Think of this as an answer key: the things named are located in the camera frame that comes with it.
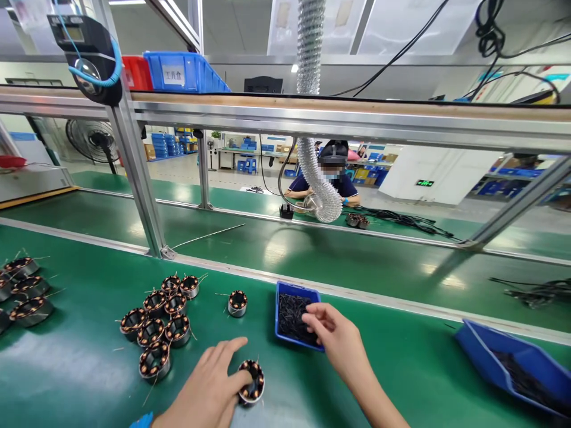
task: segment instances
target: green conveyor belt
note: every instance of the green conveyor belt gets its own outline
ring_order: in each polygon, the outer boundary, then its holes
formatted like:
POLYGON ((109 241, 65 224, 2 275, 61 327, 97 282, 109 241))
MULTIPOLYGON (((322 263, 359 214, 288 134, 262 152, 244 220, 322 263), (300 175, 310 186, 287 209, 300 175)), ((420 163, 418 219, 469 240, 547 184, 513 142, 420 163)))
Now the green conveyor belt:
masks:
MULTIPOLYGON (((84 188, 132 194, 127 177, 122 175, 92 171, 77 172, 72 175, 76 184, 84 188)), ((191 204, 200 203, 200 186, 198 185, 180 184, 163 180, 152 180, 152 184, 157 199, 191 204)), ((210 197, 211 203, 215 207, 276 217, 279 217, 279 206, 283 203, 278 196, 253 194, 212 186, 210 187, 210 197)), ((406 214, 406 206, 399 212, 406 214)), ((309 222, 317 221, 309 216, 300 214, 295 214, 295 218, 309 222)), ((436 218, 433 216, 431 218, 437 221, 436 225, 438 227, 452 232, 461 239, 469 238, 481 226, 480 223, 471 221, 436 218)), ((347 227, 343 216, 332 224, 347 227)), ((371 219, 369 229, 377 232, 450 242, 449 239, 439 235, 428 235, 417 229, 403 227, 378 219, 371 219)), ((536 232, 515 226, 504 231, 489 245, 489 248, 571 260, 569 235, 536 232)))
MULTIPOLYGON (((264 403, 238 409, 233 427, 368 426, 325 355, 274 336, 274 284, 210 272, 188 308, 197 341, 172 351, 171 372, 143 407, 150 384, 137 372, 141 349, 123 338, 115 320, 175 271, 206 271, 7 226, 0 226, 0 242, 2 260, 22 246, 33 257, 49 256, 39 261, 41 274, 57 275, 50 279, 52 292, 63 290, 51 297, 57 310, 42 324, 28 330, 12 326, 0 336, 3 428, 126 427, 146 412, 164 411, 202 352, 238 335, 249 343, 234 357, 231 372, 241 361, 259 358, 267 382, 264 403), (214 293, 238 288, 248 295, 247 313, 228 318, 222 313, 225 297, 214 293)), ((553 422, 486 384, 442 320, 322 298, 360 328, 375 373, 412 427, 526 428, 553 422)), ((571 365, 570 348, 532 342, 571 365)))
MULTIPOLYGON (((566 267, 474 255, 442 278, 437 267, 454 253, 447 248, 166 205, 159 214, 170 246, 246 224, 180 247, 181 254, 571 332, 568 304, 531 310, 488 281, 545 282, 569 277, 566 267)), ((147 246, 130 199, 75 191, 0 216, 147 246)))

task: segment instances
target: black cap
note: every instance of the black cap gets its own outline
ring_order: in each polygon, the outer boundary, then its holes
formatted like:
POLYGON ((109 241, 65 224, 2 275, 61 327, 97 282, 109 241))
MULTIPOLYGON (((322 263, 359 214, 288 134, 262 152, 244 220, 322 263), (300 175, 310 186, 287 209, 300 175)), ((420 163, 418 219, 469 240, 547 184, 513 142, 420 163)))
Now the black cap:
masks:
POLYGON ((319 154, 318 162, 327 166, 344 166, 349 155, 349 143, 346 140, 330 140, 319 154))

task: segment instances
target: blue shirt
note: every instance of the blue shirt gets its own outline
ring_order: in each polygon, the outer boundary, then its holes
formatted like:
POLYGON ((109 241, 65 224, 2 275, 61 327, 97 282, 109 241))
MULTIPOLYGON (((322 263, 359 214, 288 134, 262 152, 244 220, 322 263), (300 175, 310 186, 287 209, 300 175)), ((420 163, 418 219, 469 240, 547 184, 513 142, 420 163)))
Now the blue shirt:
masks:
MULTIPOLYGON (((343 174, 340 178, 333 180, 331 182, 331 184, 339 192, 339 195, 341 197, 351 197, 351 196, 355 196, 355 195, 359 194, 359 192, 357 191, 357 189, 355 189, 355 186, 353 185, 353 183, 351 182, 351 179, 349 178, 349 176, 347 174, 343 174)), ((305 191, 308 188, 309 188, 309 184, 307 181, 305 181, 305 177, 302 174, 302 175, 299 175, 293 181, 293 183, 291 183, 289 190, 291 190, 291 191, 305 191)))

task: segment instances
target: electric fan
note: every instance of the electric fan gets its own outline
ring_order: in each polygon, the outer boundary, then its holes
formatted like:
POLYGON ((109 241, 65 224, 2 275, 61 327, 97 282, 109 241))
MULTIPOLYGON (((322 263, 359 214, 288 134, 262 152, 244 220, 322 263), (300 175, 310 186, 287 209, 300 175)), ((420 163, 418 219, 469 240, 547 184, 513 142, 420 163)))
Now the electric fan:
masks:
POLYGON ((108 122, 71 119, 65 124, 65 133, 79 153, 94 162, 108 163, 111 172, 117 173, 113 162, 119 159, 119 154, 108 122))

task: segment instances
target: blue cable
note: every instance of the blue cable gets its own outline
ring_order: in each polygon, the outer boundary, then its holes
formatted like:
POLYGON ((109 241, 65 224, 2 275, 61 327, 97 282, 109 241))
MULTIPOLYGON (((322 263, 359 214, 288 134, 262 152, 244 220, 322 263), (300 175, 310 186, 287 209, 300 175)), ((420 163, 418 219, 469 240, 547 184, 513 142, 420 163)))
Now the blue cable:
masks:
MULTIPOLYGON (((82 60, 81 54, 79 53, 79 49, 77 49, 76 44, 74 43, 69 32, 67 31, 67 28, 65 27, 64 18, 59 11, 58 0, 55 0, 55 12, 58 14, 59 22, 61 22, 61 25, 65 31, 65 35, 67 36, 68 40, 73 45, 73 48, 76 50, 77 56, 79 57, 80 64, 81 64, 81 60, 82 60)), ((111 47, 113 48, 113 54, 115 55, 115 69, 113 70, 113 73, 111 74, 110 78, 108 78, 106 80, 98 80, 98 79, 93 78, 92 76, 90 76, 88 74, 85 74, 81 70, 78 70, 75 67, 72 67, 71 65, 68 67, 68 70, 70 71, 70 73, 76 75, 77 77, 81 77, 83 80, 88 81, 92 85, 102 86, 102 87, 113 86, 121 78, 121 72, 123 70, 123 59, 121 58, 121 55, 120 55, 119 44, 114 39, 111 39, 111 47)))

